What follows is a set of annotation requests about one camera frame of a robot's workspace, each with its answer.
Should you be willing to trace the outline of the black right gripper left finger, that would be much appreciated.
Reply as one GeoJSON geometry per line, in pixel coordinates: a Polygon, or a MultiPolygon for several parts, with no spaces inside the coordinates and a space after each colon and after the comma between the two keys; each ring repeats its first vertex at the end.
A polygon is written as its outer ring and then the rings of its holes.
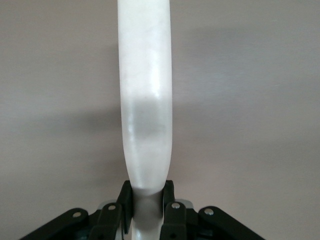
{"type": "Polygon", "coordinates": [[[22,237],[23,240],[123,240],[133,217],[133,190],[129,181],[118,198],[94,213],[72,208],[22,237]]]}

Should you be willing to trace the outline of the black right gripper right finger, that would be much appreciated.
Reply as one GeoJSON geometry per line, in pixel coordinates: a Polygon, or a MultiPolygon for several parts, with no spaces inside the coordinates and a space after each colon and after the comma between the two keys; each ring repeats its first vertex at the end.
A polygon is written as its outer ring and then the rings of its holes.
{"type": "Polygon", "coordinates": [[[188,201],[175,198],[174,182],[163,188],[161,240],[261,240],[262,237],[216,206],[196,212],[188,201]]]}

